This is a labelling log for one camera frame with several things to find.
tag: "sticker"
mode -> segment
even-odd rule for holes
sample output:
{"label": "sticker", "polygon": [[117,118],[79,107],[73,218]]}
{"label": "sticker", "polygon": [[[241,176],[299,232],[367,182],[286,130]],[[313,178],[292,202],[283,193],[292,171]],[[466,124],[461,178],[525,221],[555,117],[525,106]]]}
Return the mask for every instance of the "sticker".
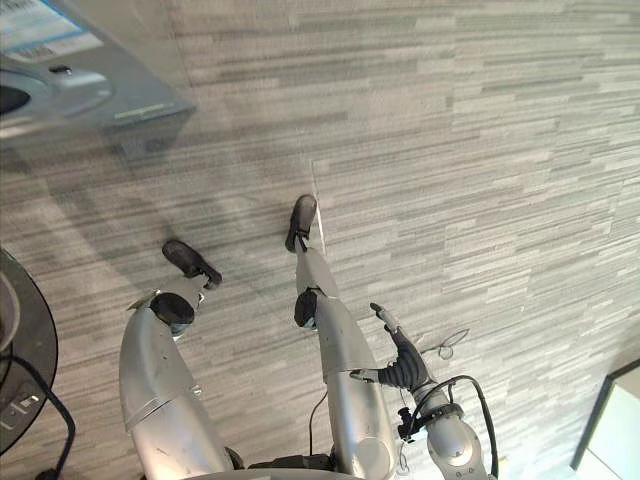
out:
{"label": "sticker", "polygon": [[45,0],[0,0],[0,49],[7,57],[36,63],[101,45]]}

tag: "black joint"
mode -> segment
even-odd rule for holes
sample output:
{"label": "black joint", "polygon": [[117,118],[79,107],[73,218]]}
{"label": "black joint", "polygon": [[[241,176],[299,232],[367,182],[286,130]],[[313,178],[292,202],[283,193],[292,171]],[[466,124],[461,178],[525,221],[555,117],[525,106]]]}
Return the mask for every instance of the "black joint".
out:
{"label": "black joint", "polygon": [[406,440],[407,443],[413,443],[414,440],[411,439],[411,434],[415,432],[409,431],[409,425],[411,425],[411,411],[409,407],[403,407],[398,410],[398,415],[400,415],[400,420],[402,420],[402,423],[398,425],[398,435],[400,435],[400,438]]}
{"label": "black joint", "polygon": [[174,335],[193,323],[195,318],[193,307],[175,293],[164,292],[156,295],[151,300],[149,307],[156,314],[156,317],[169,325]]}
{"label": "black joint", "polygon": [[318,297],[313,290],[306,290],[298,295],[294,319],[299,327],[315,327]]}

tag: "black shoe sole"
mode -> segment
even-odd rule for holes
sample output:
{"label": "black shoe sole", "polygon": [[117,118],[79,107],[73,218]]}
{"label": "black shoe sole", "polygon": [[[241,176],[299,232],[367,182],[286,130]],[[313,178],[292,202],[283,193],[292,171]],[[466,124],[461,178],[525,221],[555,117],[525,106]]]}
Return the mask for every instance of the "black shoe sole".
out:
{"label": "black shoe sole", "polygon": [[284,242],[284,246],[290,252],[296,251],[296,236],[303,238],[309,238],[309,231],[311,230],[311,224],[316,216],[316,207],[318,203],[312,195],[302,195],[293,207],[291,212],[291,219],[289,220],[289,232],[287,233],[287,239]]}

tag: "floor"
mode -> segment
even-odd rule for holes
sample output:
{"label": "floor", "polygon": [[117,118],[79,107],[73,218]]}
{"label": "floor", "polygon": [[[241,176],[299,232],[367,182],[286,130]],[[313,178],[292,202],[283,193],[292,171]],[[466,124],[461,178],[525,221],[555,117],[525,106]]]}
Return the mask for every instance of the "floor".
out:
{"label": "floor", "polygon": [[[572,478],[604,376],[640,345],[640,3],[165,3],[197,105],[177,134],[2,145],[0,238],[52,308],[78,425],[65,478],[139,475],[118,351],[126,307],[177,272],[172,236],[225,278],[180,341],[221,436],[248,463],[306,452],[324,386],[282,246],[303,192],[380,365],[393,349],[369,301],[420,345],[470,328],[452,359],[426,358],[484,387],[500,478]],[[327,451],[326,405],[314,425]],[[64,432],[47,406],[2,477],[53,466]],[[404,453],[441,478],[424,443]]]}

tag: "black round table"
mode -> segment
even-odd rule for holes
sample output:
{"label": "black round table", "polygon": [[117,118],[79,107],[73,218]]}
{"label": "black round table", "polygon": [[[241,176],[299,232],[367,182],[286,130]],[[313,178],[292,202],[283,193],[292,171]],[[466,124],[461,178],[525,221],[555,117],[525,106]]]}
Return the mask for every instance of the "black round table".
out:
{"label": "black round table", "polygon": [[[29,274],[4,249],[0,256],[0,348],[0,356],[18,356],[31,363],[51,387],[58,364],[53,317]],[[29,428],[44,401],[44,393],[26,370],[10,359],[0,362],[0,455]]]}

